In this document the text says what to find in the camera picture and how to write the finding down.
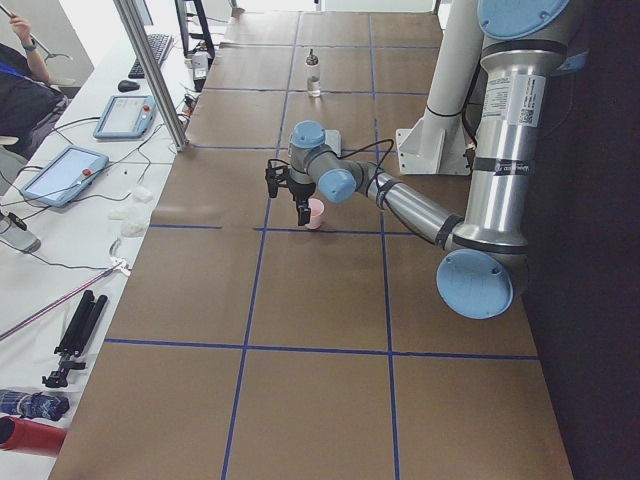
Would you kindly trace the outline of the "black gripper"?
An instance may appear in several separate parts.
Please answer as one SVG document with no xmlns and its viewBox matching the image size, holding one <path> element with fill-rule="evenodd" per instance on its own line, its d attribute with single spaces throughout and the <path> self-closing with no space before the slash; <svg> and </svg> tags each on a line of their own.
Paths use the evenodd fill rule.
<svg viewBox="0 0 640 480">
<path fill-rule="evenodd" d="M 293 200 L 296 201 L 297 224 L 305 226 L 311 220 L 311 208 L 308 199 L 315 192 L 315 184 L 298 183 L 294 180 L 289 180 L 288 189 L 292 194 Z"/>
</svg>

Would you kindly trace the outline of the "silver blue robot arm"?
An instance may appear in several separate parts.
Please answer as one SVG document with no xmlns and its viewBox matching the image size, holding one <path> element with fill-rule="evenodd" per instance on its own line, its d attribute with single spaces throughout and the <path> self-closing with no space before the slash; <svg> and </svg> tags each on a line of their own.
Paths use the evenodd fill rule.
<svg viewBox="0 0 640 480">
<path fill-rule="evenodd" d="M 502 314 L 528 283 L 521 219 L 546 84 L 584 64 L 586 1 L 456 1 L 422 117 L 396 132 L 403 175 L 468 175 L 466 210 L 454 214 L 384 171 L 337 155 L 325 128 L 298 123 L 287 165 L 269 167 L 268 191 L 287 188 L 298 221 L 310 197 L 361 194 L 443 249 L 436 273 L 450 309 L 471 319 Z"/>
</svg>

